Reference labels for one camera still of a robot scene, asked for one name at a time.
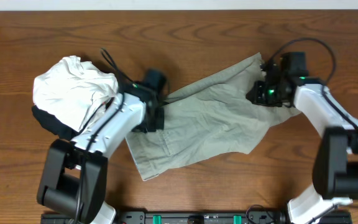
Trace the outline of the khaki green shorts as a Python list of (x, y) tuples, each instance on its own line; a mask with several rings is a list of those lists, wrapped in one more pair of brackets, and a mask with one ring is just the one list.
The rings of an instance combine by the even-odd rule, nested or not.
[(228, 152), (249, 154), (269, 128), (298, 115), (295, 108), (246, 99), (263, 78), (262, 62), (257, 53), (171, 93), (162, 130), (129, 133), (126, 141), (142, 180)]

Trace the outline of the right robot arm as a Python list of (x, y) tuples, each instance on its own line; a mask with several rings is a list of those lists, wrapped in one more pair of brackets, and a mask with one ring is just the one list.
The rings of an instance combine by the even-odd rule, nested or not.
[(263, 78), (246, 98), (255, 105), (301, 111), (321, 137), (312, 183), (287, 203), (286, 223), (318, 223), (340, 206), (358, 200), (358, 119), (330, 94), (325, 83), (309, 77), (304, 66), (265, 63)]

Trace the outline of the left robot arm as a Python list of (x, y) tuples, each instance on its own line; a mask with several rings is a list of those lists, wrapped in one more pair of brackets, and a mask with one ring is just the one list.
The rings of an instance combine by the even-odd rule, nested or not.
[(128, 133), (163, 129), (164, 84), (127, 85), (106, 114), (70, 142), (49, 147), (37, 202), (74, 223), (112, 223), (116, 210), (105, 202), (108, 161)]

